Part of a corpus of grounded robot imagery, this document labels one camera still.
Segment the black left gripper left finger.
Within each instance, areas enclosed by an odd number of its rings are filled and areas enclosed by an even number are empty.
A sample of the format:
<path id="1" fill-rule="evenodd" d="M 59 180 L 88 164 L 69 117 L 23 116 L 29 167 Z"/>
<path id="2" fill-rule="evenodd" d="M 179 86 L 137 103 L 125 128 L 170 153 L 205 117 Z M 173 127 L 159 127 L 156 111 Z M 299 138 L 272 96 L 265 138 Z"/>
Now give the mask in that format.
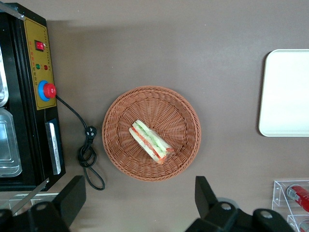
<path id="1" fill-rule="evenodd" d="M 86 201 L 85 179 L 75 176 L 51 201 L 39 192 L 45 180 L 11 209 L 0 210 L 2 232 L 69 232 Z"/>

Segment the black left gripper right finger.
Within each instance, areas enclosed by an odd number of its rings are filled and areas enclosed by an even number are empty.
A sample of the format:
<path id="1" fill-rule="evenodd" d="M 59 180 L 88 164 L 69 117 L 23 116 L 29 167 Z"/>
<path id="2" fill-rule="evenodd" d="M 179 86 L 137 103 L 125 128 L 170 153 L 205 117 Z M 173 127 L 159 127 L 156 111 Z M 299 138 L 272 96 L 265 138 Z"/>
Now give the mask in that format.
<path id="1" fill-rule="evenodd" d="M 292 232 L 292 227 L 277 212 L 259 208 L 252 215 L 227 201 L 219 201 L 204 176 L 196 176 L 195 203 L 200 218 L 194 232 Z"/>

